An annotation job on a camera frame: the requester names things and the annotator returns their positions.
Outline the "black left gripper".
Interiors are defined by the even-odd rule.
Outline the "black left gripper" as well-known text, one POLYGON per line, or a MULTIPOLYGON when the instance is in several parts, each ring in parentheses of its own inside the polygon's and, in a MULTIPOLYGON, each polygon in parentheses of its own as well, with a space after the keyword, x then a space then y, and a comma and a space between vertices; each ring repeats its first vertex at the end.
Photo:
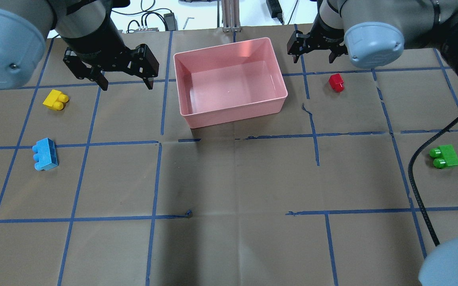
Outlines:
POLYGON ((100 50, 94 54, 80 54, 67 48, 62 61, 78 79, 89 79, 107 91, 109 82, 103 72, 124 72, 142 79, 146 87, 154 87, 159 73, 159 63, 147 44, 134 49, 100 50))

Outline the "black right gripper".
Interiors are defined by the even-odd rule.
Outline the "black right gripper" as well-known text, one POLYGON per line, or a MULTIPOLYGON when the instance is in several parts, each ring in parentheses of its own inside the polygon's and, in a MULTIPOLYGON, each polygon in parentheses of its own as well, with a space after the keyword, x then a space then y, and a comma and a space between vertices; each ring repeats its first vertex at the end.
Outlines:
POLYGON ((292 55, 294 64, 298 63, 299 56, 314 50, 329 50, 329 63, 333 64, 338 55, 348 54, 347 47, 342 44, 342 38, 331 38, 322 33, 304 34, 299 30, 293 31, 287 42, 287 54, 292 55))

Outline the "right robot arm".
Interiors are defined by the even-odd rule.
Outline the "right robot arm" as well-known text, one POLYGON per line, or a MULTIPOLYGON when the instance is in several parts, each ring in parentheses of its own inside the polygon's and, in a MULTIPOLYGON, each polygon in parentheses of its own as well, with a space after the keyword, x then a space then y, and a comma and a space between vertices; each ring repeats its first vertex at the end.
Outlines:
POLYGON ((428 47, 458 76, 458 0, 320 0, 311 31, 294 31, 287 53, 296 63, 329 50, 329 63, 347 54, 353 66, 373 69, 428 47))

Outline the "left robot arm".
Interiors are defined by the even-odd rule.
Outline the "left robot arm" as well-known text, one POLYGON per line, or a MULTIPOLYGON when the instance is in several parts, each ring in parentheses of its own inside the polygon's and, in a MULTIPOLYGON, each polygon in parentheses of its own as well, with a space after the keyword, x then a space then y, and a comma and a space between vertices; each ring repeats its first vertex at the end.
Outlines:
POLYGON ((0 0, 0 89, 29 82, 52 30, 66 42, 63 62, 76 78, 105 91, 109 82, 103 72, 123 72, 152 89, 157 59, 147 44, 129 49, 111 20, 113 8, 129 5, 128 0, 0 0))

